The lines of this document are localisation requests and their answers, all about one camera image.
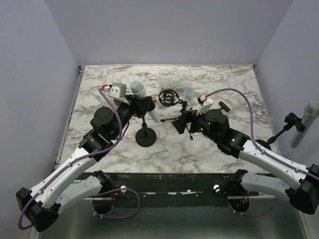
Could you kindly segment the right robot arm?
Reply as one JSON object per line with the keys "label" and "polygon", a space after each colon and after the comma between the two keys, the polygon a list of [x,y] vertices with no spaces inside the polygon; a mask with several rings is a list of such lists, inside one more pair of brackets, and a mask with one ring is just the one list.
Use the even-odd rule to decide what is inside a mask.
{"label": "right robot arm", "polygon": [[243,171],[239,178],[229,183],[233,194],[263,192],[287,199],[295,209],[305,214],[316,212],[319,206],[318,165],[306,166],[272,152],[252,137],[232,129],[228,117],[220,110],[209,110],[200,115],[196,111],[185,111],[172,125],[179,134],[183,134],[188,123],[189,133],[201,133],[216,143],[224,154],[253,163],[273,175],[258,176]]}

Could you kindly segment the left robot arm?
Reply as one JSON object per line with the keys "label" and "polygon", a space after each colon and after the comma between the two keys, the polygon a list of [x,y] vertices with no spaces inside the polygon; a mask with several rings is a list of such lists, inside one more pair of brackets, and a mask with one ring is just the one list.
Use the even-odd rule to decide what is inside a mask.
{"label": "left robot arm", "polygon": [[42,232],[51,227],[62,211],[86,197],[107,196],[111,185],[102,173],[72,186],[85,170],[99,162],[122,139],[124,127],[133,116],[144,118],[155,105],[150,96],[126,95],[116,108],[112,104],[98,108],[90,121],[92,129],[83,136],[73,154],[47,178],[27,189],[20,188],[16,199],[21,210],[18,227],[34,227]]}

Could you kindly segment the black round-base mic stand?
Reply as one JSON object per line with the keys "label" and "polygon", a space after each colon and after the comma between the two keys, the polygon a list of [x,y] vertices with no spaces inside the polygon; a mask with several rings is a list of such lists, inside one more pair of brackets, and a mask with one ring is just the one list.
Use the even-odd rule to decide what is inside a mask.
{"label": "black round-base mic stand", "polygon": [[136,142],[141,147],[150,147],[156,142],[157,135],[152,128],[147,126],[145,116],[138,118],[142,119],[142,128],[136,133]]}

